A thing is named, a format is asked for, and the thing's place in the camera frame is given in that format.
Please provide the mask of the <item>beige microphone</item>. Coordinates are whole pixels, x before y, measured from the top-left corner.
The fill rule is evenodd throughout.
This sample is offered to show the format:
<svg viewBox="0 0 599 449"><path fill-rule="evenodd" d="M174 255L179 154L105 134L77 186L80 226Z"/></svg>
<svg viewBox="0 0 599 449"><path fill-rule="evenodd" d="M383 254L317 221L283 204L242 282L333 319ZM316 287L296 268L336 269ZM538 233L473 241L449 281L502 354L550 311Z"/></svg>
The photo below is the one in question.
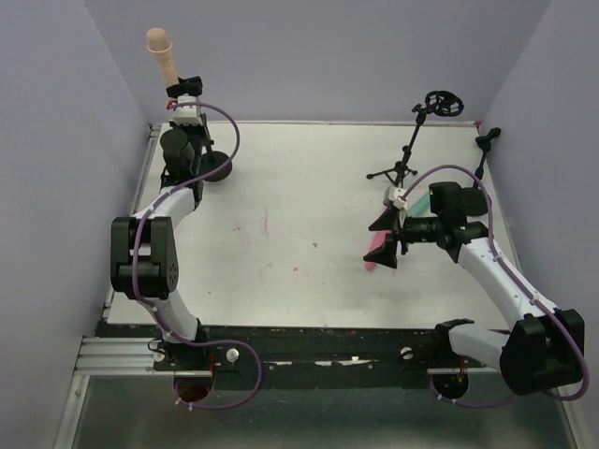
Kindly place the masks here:
<svg viewBox="0 0 599 449"><path fill-rule="evenodd" d="M162 28L151 28L146 33L146 48L158 64L166 88L177 85L179 76L174 62L172 41Z"/></svg>

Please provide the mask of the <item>black round-base clip stand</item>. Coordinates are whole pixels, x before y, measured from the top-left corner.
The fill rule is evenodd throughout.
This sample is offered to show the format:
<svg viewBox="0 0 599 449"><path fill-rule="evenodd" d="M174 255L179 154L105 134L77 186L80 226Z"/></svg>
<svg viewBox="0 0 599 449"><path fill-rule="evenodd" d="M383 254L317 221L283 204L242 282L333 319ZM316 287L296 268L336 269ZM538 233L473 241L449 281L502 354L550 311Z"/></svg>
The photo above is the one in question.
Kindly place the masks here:
<svg viewBox="0 0 599 449"><path fill-rule="evenodd" d="M177 85L167 88L171 99L180 95L194 96L197 101L203 92L200 77L188 79L179 78ZM210 134L209 140L185 133L182 129L173 129L168 123L168 129L159 139L165 162L165 174L173 181L187 181L198 176L204 176L208 182L219 182L232 171L232 164L227 163L228 155L212 148L214 140Z"/></svg>

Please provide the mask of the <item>teal microphone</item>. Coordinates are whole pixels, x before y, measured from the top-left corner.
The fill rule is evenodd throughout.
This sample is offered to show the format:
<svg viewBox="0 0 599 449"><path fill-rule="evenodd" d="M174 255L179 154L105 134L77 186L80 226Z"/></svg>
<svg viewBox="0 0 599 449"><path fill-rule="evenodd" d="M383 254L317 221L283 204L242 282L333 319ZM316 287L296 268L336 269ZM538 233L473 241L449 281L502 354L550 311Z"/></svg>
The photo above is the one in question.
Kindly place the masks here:
<svg viewBox="0 0 599 449"><path fill-rule="evenodd" d="M410 217L421 217L427 213L430 209L429 195L425 194L421 196L416 202L414 202L408 209L407 215Z"/></svg>

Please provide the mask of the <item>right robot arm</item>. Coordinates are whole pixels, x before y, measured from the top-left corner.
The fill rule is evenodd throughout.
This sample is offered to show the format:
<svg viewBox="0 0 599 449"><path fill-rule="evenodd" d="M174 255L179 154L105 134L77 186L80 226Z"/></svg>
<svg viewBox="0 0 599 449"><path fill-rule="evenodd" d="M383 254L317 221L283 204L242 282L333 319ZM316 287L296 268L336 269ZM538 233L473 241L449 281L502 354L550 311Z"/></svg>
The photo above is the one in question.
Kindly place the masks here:
<svg viewBox="0 0 599 449"><path fill-rule="evenodd" d="M481 187L454 181L429 186L431 216L408 214L407 192L390 186L384 212L370 225L383 231L383 242L364 261L388 268L416 243L434 243L483 288L508 325L508 333L491 331L469 320L439 325L446 350L472 358L501 373L519 395L578 384L569 399L588 390L589 367L584 350L585 324L574 310L562 310L544 297L505 258L490 225L478 217L491 214L489 195Z"/></svg>

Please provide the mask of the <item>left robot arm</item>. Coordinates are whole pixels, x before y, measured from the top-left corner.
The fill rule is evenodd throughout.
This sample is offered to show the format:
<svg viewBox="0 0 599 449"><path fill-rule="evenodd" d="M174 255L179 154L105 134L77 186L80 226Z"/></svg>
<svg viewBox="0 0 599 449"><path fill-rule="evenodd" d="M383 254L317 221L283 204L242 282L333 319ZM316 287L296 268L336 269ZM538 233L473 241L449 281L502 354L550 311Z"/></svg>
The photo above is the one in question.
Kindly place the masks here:
<svg viewBox="0 0 599 449"><path fill-rule="evenodd" d="M158 198L140 212L117 217L110 228L110 282L155 320L168 343L198 346L208 341L201 322L185 306L175 228L202 199L202 150L211 145L204 123L169 122L159 139L165 167Z"/></svg>

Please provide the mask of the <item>black tripod shock-mount stand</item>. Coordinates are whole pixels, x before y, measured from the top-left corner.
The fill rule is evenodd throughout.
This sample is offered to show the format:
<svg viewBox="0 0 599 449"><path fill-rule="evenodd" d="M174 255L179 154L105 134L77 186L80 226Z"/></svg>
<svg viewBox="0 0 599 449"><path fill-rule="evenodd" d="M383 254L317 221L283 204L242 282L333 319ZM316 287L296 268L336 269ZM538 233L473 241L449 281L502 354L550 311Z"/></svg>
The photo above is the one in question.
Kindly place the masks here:
<svg viewBox="0 0 599 449"><path fill-rule="evenodd" d="M385 176L387 180L395 187L403 187L404 181L408 175L417 175L418 171L409 167L409 161L413 154L413 148L416 138L423 124L429 115L435 115L441 118L458 117L464 110L464 104L461 98L449 91L437 90L431 91L425 95L423 104L416 104L411 111L415 113L416 127L408 144L402 147L402 158L396 161L392 168L383 169L366 175L367 180Z"/></svg>

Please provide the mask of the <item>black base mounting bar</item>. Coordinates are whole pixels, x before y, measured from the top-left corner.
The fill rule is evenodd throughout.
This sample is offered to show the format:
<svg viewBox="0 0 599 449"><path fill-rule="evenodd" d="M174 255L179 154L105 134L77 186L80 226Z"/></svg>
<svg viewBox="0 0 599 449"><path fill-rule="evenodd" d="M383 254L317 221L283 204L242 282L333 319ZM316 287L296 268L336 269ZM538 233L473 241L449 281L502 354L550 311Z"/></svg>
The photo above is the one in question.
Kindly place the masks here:
<svg viewBox="0 0 599 449"><path fill-rule="evenodd" d="M156 371L219 390L425 388L460 357L433 329L210 326L209 347L165 343Z"/></svg>

